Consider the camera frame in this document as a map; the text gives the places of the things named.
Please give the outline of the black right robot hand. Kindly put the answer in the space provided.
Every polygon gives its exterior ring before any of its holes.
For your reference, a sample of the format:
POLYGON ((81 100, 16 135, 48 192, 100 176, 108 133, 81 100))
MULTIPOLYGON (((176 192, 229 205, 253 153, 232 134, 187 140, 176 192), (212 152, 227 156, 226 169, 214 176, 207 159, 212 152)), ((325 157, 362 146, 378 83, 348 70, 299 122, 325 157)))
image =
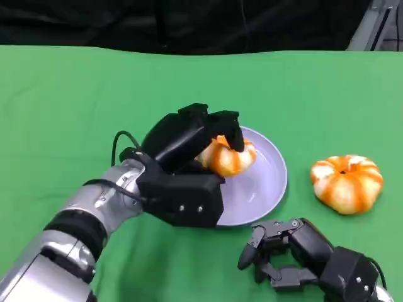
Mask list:
POLYGON ((293 218, 286 222, 268 220, 252 224, 252 235, 239 257, 237 268, 254 265, 254 280, 268 280, 277 291, 301 289, 319 281, 334 246, 307 219, 293 218), (289 250, 299 266, 276 269, 271 263, 275 255, 289 250))

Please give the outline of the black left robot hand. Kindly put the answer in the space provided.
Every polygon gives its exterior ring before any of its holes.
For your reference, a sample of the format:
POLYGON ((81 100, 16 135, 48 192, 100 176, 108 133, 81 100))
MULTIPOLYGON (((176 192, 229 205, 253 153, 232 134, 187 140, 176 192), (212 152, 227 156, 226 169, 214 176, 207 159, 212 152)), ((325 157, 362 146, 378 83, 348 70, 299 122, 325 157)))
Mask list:
POLYGON ((146 134, 141 150, 156 160, 165 172, 206 173, 195 158, 214 138, 223 135, 229 146, 244 150, 237 111, 208 112, 208 105, 193 103, 169 113, 146 134))

